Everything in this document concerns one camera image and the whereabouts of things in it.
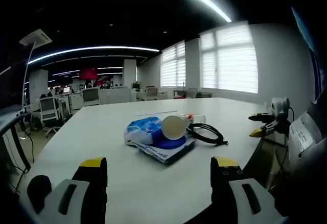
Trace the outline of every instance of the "ceiling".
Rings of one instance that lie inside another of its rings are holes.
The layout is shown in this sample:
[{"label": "ceiling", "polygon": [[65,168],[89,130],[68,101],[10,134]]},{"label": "ceiling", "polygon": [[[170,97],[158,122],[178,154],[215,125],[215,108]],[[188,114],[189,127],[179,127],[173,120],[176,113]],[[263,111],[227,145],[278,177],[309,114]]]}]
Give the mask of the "ceiling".
[{"label": "ceiling", "polygon": [[[198,0],[4,1],[8,4],[3,8],[4,21],[0,26],[0,56],[14,49],[21,38],[36,29],[42,29],[53,42],[35,49],[32,59],[71,48],[100,45],[163,50],[178,41],[196,38],[203,31],[227,24]],[[212,1],[233,22],[295,23],[287,0]],[[121,66],[124,59],[137,59],[140,65],[156,55],[156,52],[130,49],[79,51],[40,60],[31,64],[29,70],[43,68],[56,73],[81,67]]]}]

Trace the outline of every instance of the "white cup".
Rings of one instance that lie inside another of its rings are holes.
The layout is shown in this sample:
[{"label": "white cup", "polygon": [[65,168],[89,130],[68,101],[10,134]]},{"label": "white cup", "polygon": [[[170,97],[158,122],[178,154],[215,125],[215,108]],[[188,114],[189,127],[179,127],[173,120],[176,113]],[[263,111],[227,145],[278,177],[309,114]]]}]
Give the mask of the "white cup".
[{"label": "white cup", "polygon": [[187,126],[186,120],[179,116],[171,115],[162,121],[161,131],[166,138],[178,140],[185,135]]}]

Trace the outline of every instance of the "window blind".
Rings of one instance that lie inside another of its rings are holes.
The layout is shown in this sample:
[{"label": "window blind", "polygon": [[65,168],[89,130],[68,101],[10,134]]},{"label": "window blind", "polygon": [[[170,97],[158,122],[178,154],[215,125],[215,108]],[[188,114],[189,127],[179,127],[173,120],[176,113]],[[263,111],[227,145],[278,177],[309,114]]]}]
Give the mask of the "window blind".
[{"label": "window blind", "polygon": [[246,22],[200,35],[203,88],[258,93],[258,68]]},{"label": "window blind", "polygon": [[160,83],[161,87],[185,85],[185,42],[178,43],[162,52]]}]

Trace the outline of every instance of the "cable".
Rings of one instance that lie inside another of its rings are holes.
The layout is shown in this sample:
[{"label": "cable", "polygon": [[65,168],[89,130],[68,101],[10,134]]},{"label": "cable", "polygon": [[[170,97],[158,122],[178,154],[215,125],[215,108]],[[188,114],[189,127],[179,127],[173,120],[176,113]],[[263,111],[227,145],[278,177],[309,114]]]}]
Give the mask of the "cable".
[{"label": "cable", "polygon": [[289,108],[289,109],[291,109],[292,110],[292,114],[293,114],[293,121],[292,122],[294,122],[294,110],[293,110],[293,108]]},{"label": "cable", "polygon": [[22,173],[22,174],[20,175],[20,177],[19,177],[19,180],[18,180],[17,186],[16,186],[16,188],[15,188],[15,195],[17,195],[18,187],[19,187],[19,184],[20,184],[20,182],[21,182],[21,180],[22,180],[22,177],[27,173],[27,172],[25,172],[25,170],[23,171],[23,173]]},{"label": "cable", "polygon": [[[279,171],[278,171],[277,175],[279,175],[282,172],[282,168],[283,168],[283,165],[284,165],[284,162],[285,162],[285,159],[286,159],[287,152],[288,152],[288,148],[286,149],[286,152],[285,152],[281,167],[279,168]],[[273,186],[275,186],[275,185],[271,184],[271,186],[268,189],[268,192],[270,192],[270,190],[273,188]]]},{"label": "cable", "polygon": [[[211,139],[211,138],[207,138],[207,137],[201,136],[200,134],[198,134],[198,133],[196,133],[196,132],[194,131],[194,128],[195,128],[195,127],[203,128],[203,129],[206,129],[206,130],[208,130],[208,131],[211,131],[212,133],[214,133],[215,135],[217,135],[218,138],[216,138],[216,139]],[[190,124],[189,127],[187,128],[187,131],[188,131],[188,133],[189,133],[192,137],[194,137],[194,138],[196,138],[196,139],[199,139],[199,140],[201,140],[201,141],[207,142],[207,143],[215,144],[215,145],[217,145],[217,146],[219,146],[219,145],[227,145],[227,144],[228,144],[228,141],[224,141],[224,137],[223,137],[223,135],[220,134],[219,131],[218,131],[216,128],[214,128],[214,127],[212,127],[212,126],[210,126],[210,125],[206,125],[206,124],[204,124],[204,123],[192,123],[192,124]]]},{"label": "cable", "polygon": [[19,192],[19,193],[20,193],[20,191],[19,191],[19,190],[17,190],[17,188],[15,188],[15,186],[14,186],[12,183],[10,183],[10,185],[12,186],[12,188],[13,188],[13,189],[15,189],[15,191],[17,191],[17,192]]},{"label": "cable", "polygon": [[14,167],[15,167],[16,169],[19,169],[21,172],[24,172],[21,168],[19,168],[19,167],[16,166],[16,165],[14,165]]},{"label": "cable", "polygon": [[34,142],[32,140],[32,137],[30,137],[30,135],[26,131],[24,131],[24,132],[30,138],[31,143],[32,143],[32,162],[34,163]]}]

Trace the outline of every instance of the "ceiling air vent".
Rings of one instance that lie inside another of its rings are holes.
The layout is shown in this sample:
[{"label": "ceiling air vent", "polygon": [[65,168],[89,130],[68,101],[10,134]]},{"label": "ceiling air vent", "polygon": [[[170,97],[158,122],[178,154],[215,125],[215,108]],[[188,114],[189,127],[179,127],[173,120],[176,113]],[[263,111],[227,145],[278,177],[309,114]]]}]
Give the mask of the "ceiling air vent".
[{"label": "ceiling air vent", "polygon": [[35,42],[34,49],[36,49],[42,45],[51,43],[52,40],[41,29],[38,29],[30,33],[25,38],[21,39],[19,43],[23,45],[28,45],[34,42]]}]

